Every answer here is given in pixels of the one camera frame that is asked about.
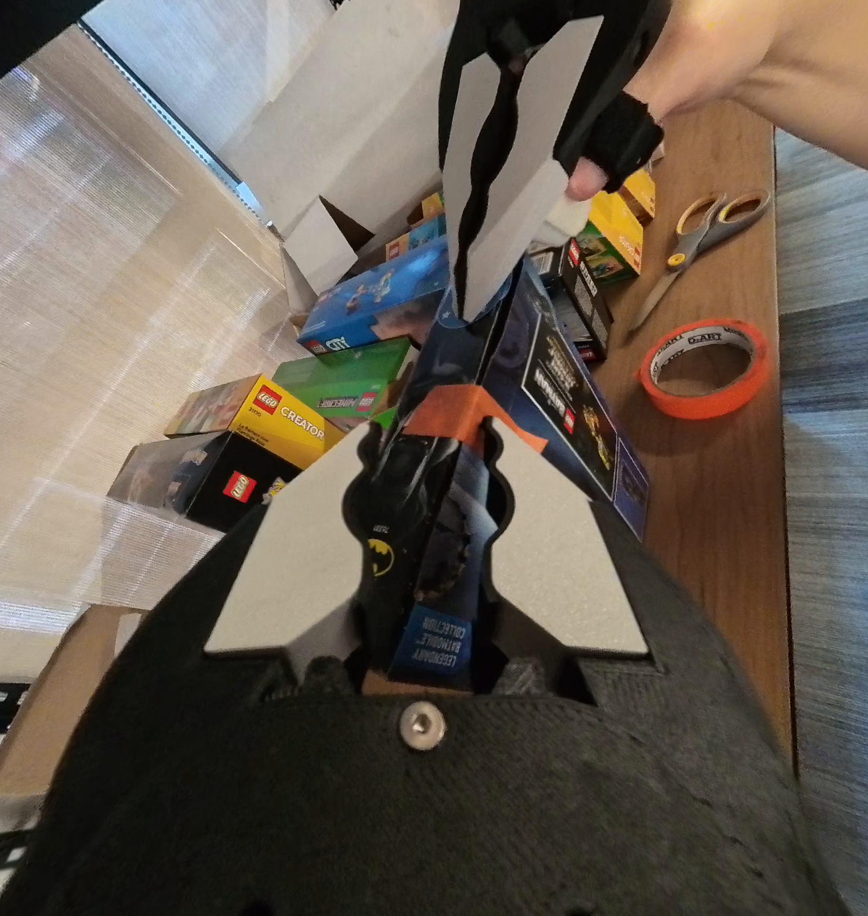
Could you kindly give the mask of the dark toy box bat logo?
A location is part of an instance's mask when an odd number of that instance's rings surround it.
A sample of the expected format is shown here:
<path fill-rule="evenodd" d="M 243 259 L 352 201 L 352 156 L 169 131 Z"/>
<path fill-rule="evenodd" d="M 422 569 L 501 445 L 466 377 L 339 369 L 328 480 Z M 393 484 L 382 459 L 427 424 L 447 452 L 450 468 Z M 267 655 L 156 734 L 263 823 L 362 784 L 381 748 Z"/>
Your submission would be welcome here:
<path fill-rule="evenodd" d="M 554 315 L 532 262 L 473 323 L 448 293 L 375 453 L 346 500 L 368 539 L 358 618 L 372 668 L 390 681 L 485 688 L 508 658 L 490 546 L 509 520 L 497 480 L 500 418 L 641 539 L 648 482 Z"/>

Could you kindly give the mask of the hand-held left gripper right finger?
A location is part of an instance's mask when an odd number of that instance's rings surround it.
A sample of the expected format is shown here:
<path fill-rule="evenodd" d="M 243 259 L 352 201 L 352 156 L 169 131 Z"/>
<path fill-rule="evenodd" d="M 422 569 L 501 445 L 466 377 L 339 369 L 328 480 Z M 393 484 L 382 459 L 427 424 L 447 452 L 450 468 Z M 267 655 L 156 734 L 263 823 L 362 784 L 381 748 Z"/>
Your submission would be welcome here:
<path fill-rule="evenodd" d="M 647 658 L 646 639 L 588 496 L 500 418 L 494 472 L 509 520 L 490 546 L 500 605 L 496 646 L 508 657 Z"/>

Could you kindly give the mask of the wooden desk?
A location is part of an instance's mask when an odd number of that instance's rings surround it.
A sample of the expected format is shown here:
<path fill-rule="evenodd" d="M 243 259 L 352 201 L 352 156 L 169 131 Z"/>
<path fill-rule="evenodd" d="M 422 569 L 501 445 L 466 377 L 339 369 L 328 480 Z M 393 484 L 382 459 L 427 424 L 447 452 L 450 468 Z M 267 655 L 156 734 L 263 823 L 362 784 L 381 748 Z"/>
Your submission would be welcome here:
<path fill-rule="evenodd" d="M 715 104 L 671 119 L 667 150 L 655 167 L 657 218 L 646 235 L 642 278 L 614 288 L 616 326 L 628 326 L 649 292 L 673 239 L 679 213 L 715 191 L 775 187 L 774 130 L 736 104 Z M 768 357 L 760 391 L 718 418 L 672 418 L 660 412 L 638 381 L 645 351 L 664 333 L 702 319 L 740 321 L 758 329 Z M 598 369 L 600 389 L 634 442 L 650 475 L 645 544 L 727 638 L 759 693 L 777 738 L 795 760 L 792 636 L 787 594 L 785 457 L 779 378 L 775 216 L 696 260 L 634 335 L 613 333 L 615 350 Z M 0 793 L 5 817 L 25 823 L 45 790 L 77 724 L 111 662 L 118 640 L 139 619 L 134 606 L 93 606 L 58 649 L 63 625 L 51 632 L 0 628 L 0 661 L 15 680 L 47 678 L 49 687 L 20 716 L 27 723 L 0 735 Z"/>

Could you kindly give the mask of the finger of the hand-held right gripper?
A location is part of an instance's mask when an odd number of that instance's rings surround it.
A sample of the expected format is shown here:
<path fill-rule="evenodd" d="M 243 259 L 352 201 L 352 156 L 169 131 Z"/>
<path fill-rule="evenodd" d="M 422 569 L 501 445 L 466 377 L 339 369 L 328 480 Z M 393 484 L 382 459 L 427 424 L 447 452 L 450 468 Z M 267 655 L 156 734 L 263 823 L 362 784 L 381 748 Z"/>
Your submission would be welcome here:
<path fill-rule="evenodd" d="M 554 146 L 603 19 L 567 22 L 523 69 L 516 94 L 517 128 L 501 172 L 506 182 L 505 280 L 567 187 L 567 172 L 555 159 Z M 475 320 L 480 314 L 463 312 L 463 319 Z"/>
<path fill-rule="evenodd" d="M 487 312 L 509 267 L 506 182 L 513 87 L 486 53 L 462 67 L 442 168 L 456 312 Z"/>

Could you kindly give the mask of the small black toy box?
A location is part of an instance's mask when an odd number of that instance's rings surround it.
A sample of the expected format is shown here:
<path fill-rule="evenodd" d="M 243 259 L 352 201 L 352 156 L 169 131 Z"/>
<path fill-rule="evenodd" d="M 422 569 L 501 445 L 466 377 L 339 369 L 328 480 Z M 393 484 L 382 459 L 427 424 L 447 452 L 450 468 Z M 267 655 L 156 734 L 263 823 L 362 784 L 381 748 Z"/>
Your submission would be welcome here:
<path fill-rule="evenodd" d="M 556 315 L 581 358 L 588 364 L 605 361 L 612 317 L 574 237 L 558 250 L 555 283 L 552 298 Z"/>

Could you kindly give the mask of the person's right hand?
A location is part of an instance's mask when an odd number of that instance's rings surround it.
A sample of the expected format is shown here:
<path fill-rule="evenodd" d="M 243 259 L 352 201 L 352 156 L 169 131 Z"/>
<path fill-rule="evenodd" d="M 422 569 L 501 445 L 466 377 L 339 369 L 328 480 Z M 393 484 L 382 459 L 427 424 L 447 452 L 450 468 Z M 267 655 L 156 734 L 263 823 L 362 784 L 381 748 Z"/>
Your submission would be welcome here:
<path fill-rule="evenodd" d="M 674 1 L 624 92 L 658 123 L 731 97 L 765 58 L 778 22 L 775 2 Z"/>

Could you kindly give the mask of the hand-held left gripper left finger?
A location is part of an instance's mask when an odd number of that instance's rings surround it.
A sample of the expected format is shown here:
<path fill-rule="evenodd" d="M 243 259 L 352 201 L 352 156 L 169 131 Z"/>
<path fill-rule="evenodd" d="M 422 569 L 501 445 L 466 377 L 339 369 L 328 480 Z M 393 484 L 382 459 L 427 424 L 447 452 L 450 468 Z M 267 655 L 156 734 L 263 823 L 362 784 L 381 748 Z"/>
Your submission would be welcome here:
<path fill-rule="evenodd" d="M 349 530 L 345 494 L 375 453 L 380 425 L 349 432 L 273 497 L 205 643 L 210 656 L 279 654 L 291 670 L 345 661 L 359 646 L 351 605 L 363 546 Z"/>

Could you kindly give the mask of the yellow green toy box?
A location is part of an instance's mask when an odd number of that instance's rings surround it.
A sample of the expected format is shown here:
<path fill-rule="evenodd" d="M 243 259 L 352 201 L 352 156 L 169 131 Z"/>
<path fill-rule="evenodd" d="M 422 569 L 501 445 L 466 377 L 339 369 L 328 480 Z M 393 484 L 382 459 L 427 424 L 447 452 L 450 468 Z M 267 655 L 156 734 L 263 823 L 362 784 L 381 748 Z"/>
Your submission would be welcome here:
<path fill-rule="evenodd" d="M 588 220 L 576 240 L 597 285 L 608 287 L 641 275 L 644 227 L 617 192 L 601 191 L 591 199 Z"/>

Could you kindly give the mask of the orange tape roll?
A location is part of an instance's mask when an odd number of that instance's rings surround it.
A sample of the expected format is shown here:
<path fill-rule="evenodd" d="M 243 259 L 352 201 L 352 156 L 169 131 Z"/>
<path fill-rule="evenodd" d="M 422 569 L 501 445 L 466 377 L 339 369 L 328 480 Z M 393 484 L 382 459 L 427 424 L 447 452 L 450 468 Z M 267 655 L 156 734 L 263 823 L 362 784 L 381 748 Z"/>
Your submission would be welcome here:
<path fill-rule="evenodd" d="M 682 355 L 728 346 L 747 354 L 745 371 L 732 383 L 698 396 L 676 395 L 659 385 L 662 370 Z M 771 352 L 758 327 L 738 319 L 706 318 L 672 329 L 645 353 L 634 376 L 655 408 L 671 417 L 707 420 L 732 414 L 750 403 L 770 372 Z"/>

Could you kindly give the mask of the grey yellow scissors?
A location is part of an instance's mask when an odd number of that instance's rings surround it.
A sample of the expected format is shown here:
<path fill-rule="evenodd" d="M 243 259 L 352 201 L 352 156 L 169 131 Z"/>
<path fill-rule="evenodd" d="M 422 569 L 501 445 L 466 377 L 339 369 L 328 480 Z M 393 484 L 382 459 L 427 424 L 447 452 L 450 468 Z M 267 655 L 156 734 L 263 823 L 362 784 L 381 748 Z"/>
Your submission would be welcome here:
<path fill-rule="evenodd" d="M 669 289 L 700 255 L 757 223 L 772 199 L 766 190 L 749 191 L 732 200 L 728 197 L 726 192 L 707 194 L 693 201 L 680 215 L 674 229 L 676 244 L 665 271 L 634 316 L 629 334 L 642 328 Z"/>

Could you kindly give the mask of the blue toy box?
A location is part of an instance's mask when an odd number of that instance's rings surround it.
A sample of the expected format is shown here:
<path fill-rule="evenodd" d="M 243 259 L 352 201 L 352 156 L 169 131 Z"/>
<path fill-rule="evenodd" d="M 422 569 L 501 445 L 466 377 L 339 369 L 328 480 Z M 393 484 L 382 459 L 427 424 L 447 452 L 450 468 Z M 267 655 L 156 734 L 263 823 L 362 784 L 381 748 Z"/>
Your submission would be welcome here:
<path fill-rule="evenodd" d="M 440 236 L 324 292 L 297 343 L 313 354 L 399 337 L 421 346 L 450 279 L 448 240 Z"/>

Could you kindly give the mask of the small yellow toy box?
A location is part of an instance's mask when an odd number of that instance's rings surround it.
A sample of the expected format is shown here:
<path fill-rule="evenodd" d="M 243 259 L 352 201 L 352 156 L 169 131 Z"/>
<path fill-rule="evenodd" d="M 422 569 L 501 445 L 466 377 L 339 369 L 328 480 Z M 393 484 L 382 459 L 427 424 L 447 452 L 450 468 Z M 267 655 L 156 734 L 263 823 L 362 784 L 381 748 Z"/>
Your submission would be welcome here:
<path fill-rule="evenodd" d="M 627 177 L 617 194 L 641 225 L 646 226 L 656 217 L 657 185 L 646 167 Z"/>

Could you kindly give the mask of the black toy box fox picture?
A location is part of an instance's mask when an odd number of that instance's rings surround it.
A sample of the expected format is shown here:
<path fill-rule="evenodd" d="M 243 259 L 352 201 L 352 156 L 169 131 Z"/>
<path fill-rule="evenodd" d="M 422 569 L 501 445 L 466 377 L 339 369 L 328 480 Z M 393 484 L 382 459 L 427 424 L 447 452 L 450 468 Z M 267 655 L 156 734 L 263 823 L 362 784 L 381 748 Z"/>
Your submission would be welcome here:
<path fill-rule="evenodd" d="M 225 533 L 300 472 L 237 432 L 201 433 L 137 444 L 107 495 Z"/>

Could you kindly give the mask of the person's right forearm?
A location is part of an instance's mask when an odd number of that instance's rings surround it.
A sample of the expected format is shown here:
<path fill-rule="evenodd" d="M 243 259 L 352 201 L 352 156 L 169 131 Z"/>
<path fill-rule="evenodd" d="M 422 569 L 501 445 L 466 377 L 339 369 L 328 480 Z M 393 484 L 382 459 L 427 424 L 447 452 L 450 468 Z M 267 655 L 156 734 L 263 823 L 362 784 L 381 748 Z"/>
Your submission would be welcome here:
<path fill-rule="evenodd" d="M 868 1 L 775 5 L 775 35 L 750 78 L 750 107 L 868 170 Z"/>

